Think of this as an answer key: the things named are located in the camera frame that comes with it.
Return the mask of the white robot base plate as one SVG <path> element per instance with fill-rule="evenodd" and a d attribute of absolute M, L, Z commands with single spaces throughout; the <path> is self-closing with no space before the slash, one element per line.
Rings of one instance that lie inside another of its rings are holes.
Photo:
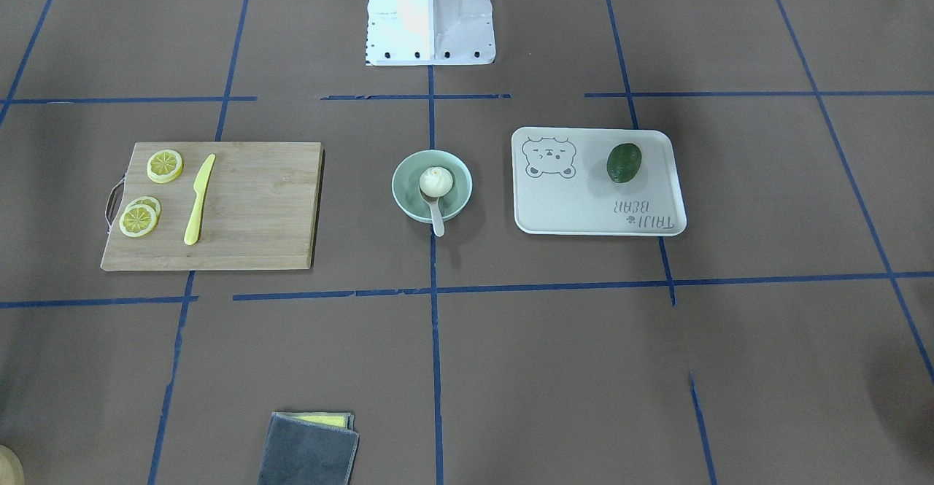
<path fill-rule="evenodd" d="M 493 0 L 368 0 L 368 66 L 474 66 L 497 54 Z"/>

